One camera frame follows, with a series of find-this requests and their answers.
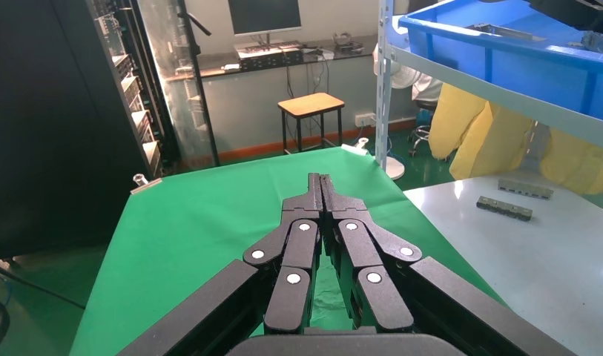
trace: orange baseboard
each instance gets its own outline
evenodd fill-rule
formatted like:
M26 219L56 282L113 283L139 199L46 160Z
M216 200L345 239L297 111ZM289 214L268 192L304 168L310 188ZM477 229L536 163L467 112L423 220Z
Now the orange baseboard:
M407 130L415 127L415 120L396 122L395 124L389 124L389 131ZM360 134L360 129L343 131L343 139L355 139ZM361 136L374 136L375 128L366 127L362 130ZM338 142L338 132L326 133L325 138L332 141L333 143ZM320 143L320 136L304 137L304 146L318 145ZM296 144L293 139L288 140L288 148L295 150ZM221 162L233 161L236 159L246 159L253 156L261 156L263 154L271 154L273 152L283 152L283 142L267 143L266 145L251 146L247 148L241 148L239 150L226 151L218 154Z
M415 127L415 120L408 120L402 122L396 122L389 124L389 131L409 130ZM354 139L360 134L361 136L374 136L375 128L366 127L360 133L360 129L353 129L343 131L343 140L348 142ZM338 142L338 132L327 133L325 137L334 142ZM320 136L310 136L303 138L303 145L317 145L320 143ZM296 148L293 139L288 140L288 148L294 150ZM234 161L237 159L247 159L249 157L261 156L263 154L272 154L274 152L283 152L283 142L267 143L266 145L258 145L247 148L241 148L239 150L226 151L218 153L218 157L221 162ZM198 167L211 167L212 161L211 156L196 156L182 159L179 164L179 171L191 170Z

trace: black pole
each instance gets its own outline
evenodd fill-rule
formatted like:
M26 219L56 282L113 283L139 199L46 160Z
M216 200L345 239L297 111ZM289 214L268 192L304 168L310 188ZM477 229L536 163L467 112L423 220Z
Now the black pole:
M205 123L207 124L207 131L209 134L209 143L211 146L211 154L214 157L214 165L219 166L220 161L218 160L218 150L216 149L216 142L214 141L214 130L211 127L211 120L209 119L209 109L207 108L207 100L205 99L205 90L202 86L202 77L199 69L199 61L198 55L201 54L201 49L197 44L197 38L194 36L194 31L192 31L192 26L189 25L189 21L191 20L198 26L199 29L203 31L203 33L207 36L211 35L209 32L194 15L188 13L188 8L185 6L185 0L177 0L179 4L179 13L177 14L179 17L183 18L187 23L185 26L185 36L188 38L188 44L190 46L190 55L192 57L192 62L194 63L194 78L197 81L197 88L199 89L199 93L201 94L201 105L203 110L203 119L205 119Z

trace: desk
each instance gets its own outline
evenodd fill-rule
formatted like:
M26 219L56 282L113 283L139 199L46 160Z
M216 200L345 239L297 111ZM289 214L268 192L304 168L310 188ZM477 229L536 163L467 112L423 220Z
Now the desk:
M307 174L364 199L374 221L495 296L370 156L329 148L166 177L128 200L71 355L114 355L280 223ZM348 329L335 271L321 257L312 326Z
M498 190L498 178L554 190L550 201ZM578 355L603 355L603 210L516 171L404 192L519 316ZM529 222L476 208L480 196L533 210Z
M373 53L373 49L375 48L375 44L378 42L378 36L359 36L353 37L352 41L359 42L363 45L363 49L359 53L347 54L347 53L339 53L334 49L334 42L331 39L325 39L321 41L311 41L305 43L308 47L321 47L326 50L330 50L334 52L335 61L340 59L348 59L348 58L357 58L363 56L371 56ZM238 55L234 52L228 53L218 53L218 54L202 54L198 57L199 59L199 68L201 71L201 76L203 78L209 78L212 76L224 76L233 73L241 73L239 69L233 70L223 70L221 67L224 65L236 64L238 63ZM304 55L303 56L303 64L310 64L318 62L318 57L315 55Z

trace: green cloth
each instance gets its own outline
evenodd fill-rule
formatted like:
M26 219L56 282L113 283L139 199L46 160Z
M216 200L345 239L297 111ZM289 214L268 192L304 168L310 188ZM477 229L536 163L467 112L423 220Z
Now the green cloth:
M378 225L497 298L370 156L330 148L166 177L131 196L70 354L114 355L127 346L277 227L282 200L305 193L312 172L331 174L336 191L362 198ZM352 327L325 256L311 324Z

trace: glass door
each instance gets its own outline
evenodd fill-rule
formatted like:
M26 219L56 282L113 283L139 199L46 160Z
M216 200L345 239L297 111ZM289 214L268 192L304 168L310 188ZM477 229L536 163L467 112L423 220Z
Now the glass door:
M192 169L218 165L196 56L200 50L182 0L139 0L159 81L183 162Z

